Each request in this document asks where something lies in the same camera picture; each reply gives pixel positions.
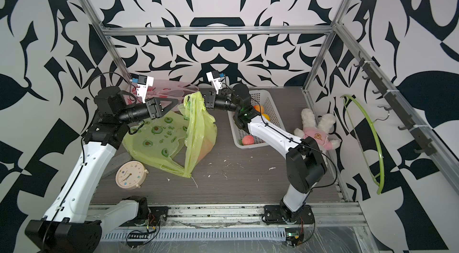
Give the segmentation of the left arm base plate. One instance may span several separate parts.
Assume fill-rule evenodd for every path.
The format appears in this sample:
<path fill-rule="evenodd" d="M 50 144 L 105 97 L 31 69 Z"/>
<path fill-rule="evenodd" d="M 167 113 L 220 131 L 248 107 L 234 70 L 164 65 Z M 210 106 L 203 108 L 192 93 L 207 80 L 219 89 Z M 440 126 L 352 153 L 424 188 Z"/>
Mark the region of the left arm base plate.
<path fill-rule="evenodd" d="M 168 218 L 168 206 L 151 206 L 146 200 L 141 200 L 137 216 L 122 224 L 122 227 L 157 226 Z"/>

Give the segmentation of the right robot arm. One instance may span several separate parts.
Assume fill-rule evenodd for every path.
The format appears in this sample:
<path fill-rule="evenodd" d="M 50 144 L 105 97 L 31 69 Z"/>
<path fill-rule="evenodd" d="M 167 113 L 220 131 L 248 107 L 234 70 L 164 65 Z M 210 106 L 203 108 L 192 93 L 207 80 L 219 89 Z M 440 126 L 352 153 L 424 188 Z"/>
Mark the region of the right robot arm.
<path fill-rule="evenodd" d="M 328 170 L 317 142 L 296 137 L 265 119 L 252 105 L 252 96 L 243 84 L 226 93 L 204 90 L 202 95 L 207 109 L 233 112 L 237 128 L 263 140 L 285 158 L 289 188 L 280 206 L 288 218 L 301 212 L 311 190 Z"/>

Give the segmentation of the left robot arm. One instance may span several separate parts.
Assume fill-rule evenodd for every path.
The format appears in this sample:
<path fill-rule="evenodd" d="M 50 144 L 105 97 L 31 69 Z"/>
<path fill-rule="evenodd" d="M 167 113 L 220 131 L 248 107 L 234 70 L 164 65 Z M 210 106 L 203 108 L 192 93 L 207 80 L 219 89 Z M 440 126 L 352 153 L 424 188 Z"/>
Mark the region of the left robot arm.
<path fill-rule="evenodd" d="M 122 200 L 99 216 L 88 216 L 102 174 L 130 124 L 162 118 L 178 104 L 177 99 L 151 98 L 128 105 L 124 95 L 119 87 L 110 86 L 94 97 L 97 109 L 72 173 L 43 218 L 26 226 L 25 235 L 41 252 L 92 253 L 101 238 L 117 227 L 148 218 L 147 200 L 139 197 Z"/>

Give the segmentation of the white plastic basket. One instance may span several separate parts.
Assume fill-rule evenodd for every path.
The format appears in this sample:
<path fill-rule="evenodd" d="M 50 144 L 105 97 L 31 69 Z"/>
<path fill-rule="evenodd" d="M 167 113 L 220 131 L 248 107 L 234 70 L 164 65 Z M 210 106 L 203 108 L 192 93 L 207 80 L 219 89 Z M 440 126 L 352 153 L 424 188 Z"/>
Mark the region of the white plastic basket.
<path fill-rule="evenodd" d="M 270 122 L 277 127 L 281 128 L 282 130 L 285 130 L 284 124 L 282 122 L 281 116 L 277 110 L 277 107 L 274 103 L 274 100 L 267 90 L 250 90 L 249 93 L 251 94 L 252 97 L 252 105 L 260 105 L 263 110 L 264 114 L 270 118 Z M 258 137 L 254 137 L 254 143 L 251 145 L 243 145 L 242 144 L 242 139 L 245 136 L 248 136 L 248 134 L 239 129 L 235 124 L 234 124 L 234 112 L 228 112 L 228 118 L 230 122 L 230 127 L 231 127 L 231 133 L 233 136 L 233 141 L 236 147 L 242 150 L 248 150 L 248 149 L 256 149 L 260 147 L 266 147 L 268 146 L 267 143 L 265 143 L 262 139 Z"/>

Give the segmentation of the green avocado plastic bag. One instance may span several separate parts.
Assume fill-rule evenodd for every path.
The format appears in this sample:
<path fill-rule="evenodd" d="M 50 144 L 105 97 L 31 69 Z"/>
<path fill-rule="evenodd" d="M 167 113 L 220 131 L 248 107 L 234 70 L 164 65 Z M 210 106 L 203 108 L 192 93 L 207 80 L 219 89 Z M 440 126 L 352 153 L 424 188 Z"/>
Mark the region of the green avocado plastic bag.
<path fill-rule="evenodd" d="M 182 176 L 191 178 L 194 168 L 199 163 L 198 157 L 202 144 L 216 144 L 218 129 L 214 116 L 209 114 L 205 107 L 201 92 L 187 95 L 178 109 L 188 121 L 185 139 L 185 166 Z"/>

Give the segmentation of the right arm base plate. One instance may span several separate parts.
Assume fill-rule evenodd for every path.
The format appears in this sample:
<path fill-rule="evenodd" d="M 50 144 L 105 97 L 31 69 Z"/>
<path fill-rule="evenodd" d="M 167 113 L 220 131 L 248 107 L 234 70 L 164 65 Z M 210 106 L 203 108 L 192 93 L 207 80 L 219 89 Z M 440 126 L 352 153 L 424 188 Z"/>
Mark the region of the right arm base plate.
<path fill-rule="evenodd" d="M 265 224 L 314 224 L 315 217 L 310 205 L 303 205 L 292 212 L 284 205 L 265 205 L 262 221 Z"/>

